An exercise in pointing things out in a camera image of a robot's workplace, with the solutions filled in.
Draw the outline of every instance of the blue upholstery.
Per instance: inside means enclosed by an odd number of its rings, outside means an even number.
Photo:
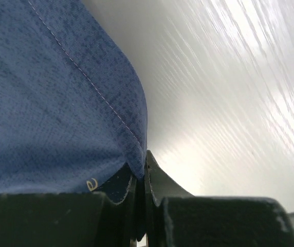
[[[76,0],[0,0],[0,193],[143,177],[147,110],[121,50]]]

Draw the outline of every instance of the stitched seam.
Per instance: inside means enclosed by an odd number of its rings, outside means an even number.
[[[107,103],[107,105],[111,108],[111,110],[115,113],[115,115],[121,120],[121,122],[124,124],[124,126],[129,130],[129,132],[132,134],[132,136],[136,139],[136,141],[139,144],[139,148],[140,150],[142,150],[141,144],[138,140],[138,138],[135,136],[135,134],[131,131],[131,129],[126,125],[126,123],[123,121],[123,119],[120,117],[120,115],[115,111],[115,109],[111,106],[111,104],[105,99],[105,97],[100,93],[100,91],[97,89],[97,87],[94,85],[94,83],[90,80],[90,78],[86,75],[86,73],[78,66],[78,64],[70,57],[70,55],[68,54],[68,52],[65,50],[65,48],[62,46],[62,44],[60,43],[60,41],[57,39],[57,37],[54,35],[54,33],[51,31],[51,29],[46,25],[46,23],[42,20],[42,18],[40,17],[38,11],[34,8],[33,4],[28,1],[29,5],[33,8],[33,10],[35,11],[36,15],[38,16],[38,18],[41,20],[41,22],[44,24],[44,26],[46,26],[46,28],[50,31],[50,33],[52,34],[52,36],[55,38],[56,42],[58,43],[58,45],[61,47],[61,49],[65,52],[65,54],[68,56],[68,58],[73,62],[73,64],[76,66],[76,68],[79,69],[79,71],[85,76],[85,78],[91,83],[91,85],[95,88],[95,90],[97,91],[97,93],[101,96],[101,98]]]

